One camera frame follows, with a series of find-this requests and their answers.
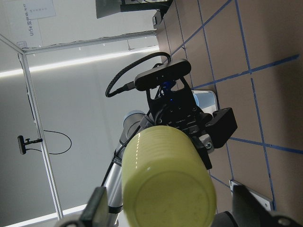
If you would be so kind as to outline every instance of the yellow cylinder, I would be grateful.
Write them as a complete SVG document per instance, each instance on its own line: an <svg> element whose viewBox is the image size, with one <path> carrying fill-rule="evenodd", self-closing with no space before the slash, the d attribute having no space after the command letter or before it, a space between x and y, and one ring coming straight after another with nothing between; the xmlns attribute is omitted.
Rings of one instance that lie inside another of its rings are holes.
<svg viewBox="0 0 303 227"><path fill-rule="evenodd" d="M186 134L169 126L138 133L122 160L124 212L131 227L208 227L216 196Z"/></svg>

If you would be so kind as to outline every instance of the aluminum pole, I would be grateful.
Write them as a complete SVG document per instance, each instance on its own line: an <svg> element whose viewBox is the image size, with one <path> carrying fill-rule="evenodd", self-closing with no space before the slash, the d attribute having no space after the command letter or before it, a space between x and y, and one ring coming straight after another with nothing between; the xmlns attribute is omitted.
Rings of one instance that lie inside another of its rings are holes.
<svg viewBox="0 0 303 227"><path fill-rule="evenodd" d="M7 39L6 37L4 37L3 35L0 34L0 40L2 42L4 42L7 46L9 46L10 48L14 49L15 51L17 51L18 53L24 54L23 50L18 47L17 45L15 45L14 43L12 43L9 39Z"/></svg>
<svg viewBox="0 0 303 227"><path fill-rule="evenodd" d="M41 143L43 160L44 160L44 164L45 164L45 168L46 168L48 182L49 182L51 192L52 192L53 203L55 205L58 219L60 220L63 218L63 212L61 209L59 196L58 196L55 180L53 177L52 165L51 165L48 151L47 151L47 146L46 146L44 131L43 131L42 122L41 122L40 114L39 114L39 110L38 110L34 86L33 86L33 82L32 82L31 76L30 76L29 68L28 68L27 57L25 54L18 54L18 55L21 60L23 73L24 73L24 77L25 77L25 81L26 81L27 89L28 89L28 96L29 96L30 103L32 105L33 115L34 115L34 119L36 122L38 135L39 135L39 138L41 138L43 140Z"/></svg>
<svg viewBox="0 0 303 227"><path fill-rule="evenodd" d="M104 44L104 43L109 43L109 42L122 41L122 40L127 40L127 39L135 39L135 38L154 36L154 35L156 35L155 31L135 32L135 33L129 33L129 34L124 34L124 35L118 35L118 36L102 37L99 39L76 41L76 42L67 43L67 44L55 44L55 45L45 46L45 47L28 48L28 49L24 49L24 53L33 54L33 53L40 53L40 52L46 52L46 51L55 51L55 50L82 47L82 46L95 45L95 44Z"/></svg>

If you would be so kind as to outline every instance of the fluorescent light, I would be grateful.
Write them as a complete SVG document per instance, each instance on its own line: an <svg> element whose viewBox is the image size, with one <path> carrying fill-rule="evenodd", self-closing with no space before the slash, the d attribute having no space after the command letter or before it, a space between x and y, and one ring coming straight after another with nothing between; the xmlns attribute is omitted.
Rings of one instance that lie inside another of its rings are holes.
<svg viewBox="0 0 303 227"><path fill-rule="evenodd" d="M87 57L87 58L79 58L79 59L74 59L74 60L70 60L70 61L61 61L61 62L57 62L57 63L53 63L53 64L30 67L29 70L30 70L30 72L51 70L51 69L57 69L57 68L66 67L66 66L80 65L80 64L86 64L86 63L91 63L91 62L95 62L95 61L101 61L101 60L128 56L128 55L132 55L135 53L146 53L146 52L155 52L155 51L159 51L159 46L152 46L152 47L141 48L141 49L136 49L136 50L132 50L132 51L126 51L126 52L103 54L103 55ZM0 78L19 75L22 73L23 73L22 69L0 72Z"/></svg>
<svg viewBox="0 0 303 227"><path fill-rule="evenodd" d="M63 210L63 215L67 215L67 214L72 214L72 213L76 213L78 211L82 211L84 210L86 207L86 204L81 205L81 206L77 206L77 207L73 207L67 210ZM55 219L57 218L57 213L53 213L53 214L48 214L48 215L44 215L38 218L34 218L34 219L30 219L27 221L22 221L13 225L9 225L9 226L5 226L5 227L22 227L22 226L27 226L27 225L32 225L35 223L39 223L42 221L47 221L47 220L51 220L51 219Z"/></svg>

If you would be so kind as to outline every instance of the bolt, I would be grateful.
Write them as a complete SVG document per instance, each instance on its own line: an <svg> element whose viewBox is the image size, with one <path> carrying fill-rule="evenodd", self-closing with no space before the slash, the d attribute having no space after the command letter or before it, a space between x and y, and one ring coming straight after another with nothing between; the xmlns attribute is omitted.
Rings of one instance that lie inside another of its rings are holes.
<svg viewBox="0 0 303 227"><path fill-rule="evenodd" d="M211 142L207 142L207 143L205 144L205 147L206 147L206 149L210 149L210 148L213 147L213 144L212 144Z"/></svg>
<svg viewBox="0 0 303 227"><path fill-rule="evenodd" d="M288 220L287 218L280 218L278 220L278 223L282 226L289 226L291 224L291 221Z"/></svg>

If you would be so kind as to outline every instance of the black clamp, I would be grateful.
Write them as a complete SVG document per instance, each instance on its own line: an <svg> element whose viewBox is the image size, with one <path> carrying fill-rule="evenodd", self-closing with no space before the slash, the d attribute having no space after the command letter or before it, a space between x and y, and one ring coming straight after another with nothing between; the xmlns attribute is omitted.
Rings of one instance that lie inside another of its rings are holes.
<svg viewBox="0 0 303 227"><path fill-rule="evenodd" d="M32 143L40 143L43 141L43 139L37 139L33 141L29 141L30 139L25 139L27 142L24 142L23 136L18 136L18 143L19 143L19 148L20 148L20 153L22 155L27 153L26 145L32 144Z"/></svg>

